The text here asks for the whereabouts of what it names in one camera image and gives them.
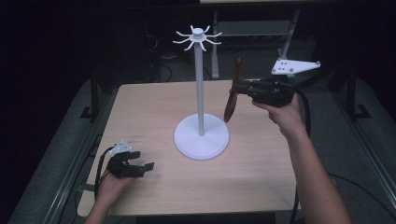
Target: gray carpet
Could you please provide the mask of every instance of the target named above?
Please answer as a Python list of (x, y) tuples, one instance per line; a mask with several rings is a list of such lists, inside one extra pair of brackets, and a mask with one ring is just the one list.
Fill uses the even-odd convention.
[[(240, 49), (235, 50), (237, 52), (224, 49), (219, 55), (220, 79), (232, 77), (233, 63), (237, 56), (241, 56), (244, 60), (241, 78), (268, 76), (277, 58), (278, 41), (260, 40), (260, 45), (251, 45), (250, 48), (241, 46)], [(288, 53), (289, 59), (308, 61), (314, 46), (315, 41), (311, 39), (293, 41)], [(195, 80), (193, 65), (183, 59), (165, 60), (163, 64), (167, 67), (160, 69), (162, 79), (170, 77), (172, 71), (169, 81)], [(204, 54), (204, 66), (210, 72), (210, 52)], [(297, 75), (293, 81), (302, 82), (315, 73), (316, 71), (312, 71)], [(205, 75), (205, 80), (209, 80), (209, 75)], [(354, 131), (356, 125), (362, 129), (390, 176), (394, 177), (396, 176), (396, 165), (393, 162), (396, 158), (395, 122), (378, 103), (371, 88), (358, 80), (357, 103), (366, 106), (372, 118), (351, 123), (343, 106), (345, 92), (339, 94), (328, 92), (325, 87), (328, 81), (328, 77), (323, 78), (304, 90), (311, 108), (312, 141), (326, 170), (358, 183), (396, 214), (395, 207), (375, 175), (364, 147)], [(116, 94), (117, 90), (113, 94), (101, 93), (100, 115), (94, 123), (91, 123), (88, 119), (79, 118), (84, 107), (89, 106), (91, 102), (89, 82), (81, 88), (15, 209), (10, 223), (56, 223), (58, 219), (61, 223), (83, 223), (84, 218), (76, 214), (76, 204), (80, 197), (79, 186), (88, 176), (93, 158), (80, 160), (84, 163), (81, 170), (73, 161), (81, 150), (84, 158), (90, 148), (93, 148), (92, 154), (94, 154), (92, 145), (95, 144), (95, 139), (100, 140), (98, 134), (102, 133), (106, 126)], [(77, 170), (78, 176), (68, 175), (71, 170)], [(395, 222), (381, 205), (361, 189), (341, 178), (334, 178), (333, 182), (344, 198), (354, 223)], [(65, 188), (61, 188), (64, 185), (72, 186), (73, 189), (66, 192)], [(59, 195), (65, 196), (67, 201), (54, 202)], [(289, 223), (289, 218), (290, 211), (276, 212), (276, 223)], [(136, 218), (110, 217), (108, 223), (136, 223)]]

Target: hand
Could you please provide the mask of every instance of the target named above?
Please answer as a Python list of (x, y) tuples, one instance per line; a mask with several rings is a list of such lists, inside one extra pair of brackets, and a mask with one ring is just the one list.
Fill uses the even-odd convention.
[(96, 201), (110, 207), (124, 192), (125, 188), (136, 178), (127, 177), (119, 179), (106, 170), (102, 175)]
[(121, 196), (125, 188), (136, 180), (132, 177), (118, 179), (108, 170), (103, 173), (101, 179), (98, 195), (90, 214), (85, 220), (86, 224), (105, 223), (111, 205)]
[(299, 98), (294, 93), (293, 99), (290, 104), (282, 107), (273, 107), (264, 105), (257, 102), (252, 102), (255, 106), (268, 111), (268, 118), (271, 119), (280, 128), (283, 135), (288, 137), (294, 132), (299, 132), (304, 129), (304, 123), (300, 114)]

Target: white mug tree stand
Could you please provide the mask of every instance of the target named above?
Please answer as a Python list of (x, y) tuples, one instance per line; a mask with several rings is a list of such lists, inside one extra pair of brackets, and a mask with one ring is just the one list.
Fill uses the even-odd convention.
[(216, 116), (204, 113), (204, 79), (203, 79), (203, 42), (207, 41), (213, 45), (215, 43), (207, 37), (221, 35), (205, 35), (210, 26), (204, 31), (201, 28), (191, 26), (191, 35), (182, 41), (173, 41), (182, 44), (190, 41), (190, 45), (184, 49), (189, 50), (194, 45), (195, 75), (197, 89), (198, 113), (184, 118), (175, 129), (175, 143), (178, 150), (185, 156), (195, 160), (208, 160), (218, 156), (228, 145), (230, 133), (224, 121)]

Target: black device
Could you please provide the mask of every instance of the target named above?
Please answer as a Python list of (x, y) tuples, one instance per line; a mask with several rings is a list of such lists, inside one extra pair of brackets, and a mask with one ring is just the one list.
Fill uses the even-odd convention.
[(154, 162), (147, 163), (143, 166), (129, 164), (129, 160), (139, 157), (140, 151), (118, 153), (108, 161), (107, 170), (117, 178), (143, 177), (145, 172), (151, 171), (154, 168)]
[[(98, 170), (96, 172), (95, 185), (94, 185), (94, 197), (96, 200), (96, 196), (99, 191), (99, 186), (103, 178), (100, 177), (102, 171), (102, 165), (105, 160), (105, 155), (109, 150), (113, 147), (105, 150), (103, 155), (99, 159)], [(154, 168), (154, 162), (146, 163), (143, 166), (139, 165), (130, 165), (129, 160), (137, 159), (140, 157), (140, 151), (125, 151), (121, 153), (115, 154), (107, 163), (106, 169), (113, 174), (117, 178), (125, 178), (125, 177), (143, 177), (145, 172), (151, 171)]]
[(281, 107), (291, 103), (294, 88), (286, 77), (239, 80), (232, 86), (234, 93), (246, 94), (255, 102)]

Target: dark background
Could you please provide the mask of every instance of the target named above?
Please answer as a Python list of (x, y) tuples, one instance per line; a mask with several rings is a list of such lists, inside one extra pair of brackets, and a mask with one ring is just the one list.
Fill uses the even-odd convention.
[[(166, 4), (197, 2), (167, 1)], [(92, 74), (97, 75), (104, 92), (123, 83), (155, 81), (158, 74), (151, 65), (157, 64), (161, 50), (169, 47), (166, 43), (177, 39), (174, 31), (186, 33), (191, 24), (203, 27), (211, 24), (210, 9), (106, 13), (91, 10), (148, 4), (157, 6), (159, 2), (111, 1), (110, 5), (106, 1), (9, 0), (0, 3), (0, 222), (8, 221), (67, 108)], [(242, 14), (237, 12), (242, 8), (230, 9), (222, 15), (256, 19), (263, 15), (264, 8), (268, 7), (246, 9)], [(279, 15), (274, 8), (265, 15), (271, 12), (273, 16)], [(295, 33), (298, 38), (313, 35), (318, 40), (313, 60), (321, 61), (323, 69), (348, 61), (347, 64), (356, 68), (358, 77), (373, 87), (379, 102), (394, 119), (395, 15), (392, 1), (344, 1), (331, 7), (309, 5), (302, 10)], [(149, 51), (153, 43), (146, 35), (158, 37), (158, 51)]]

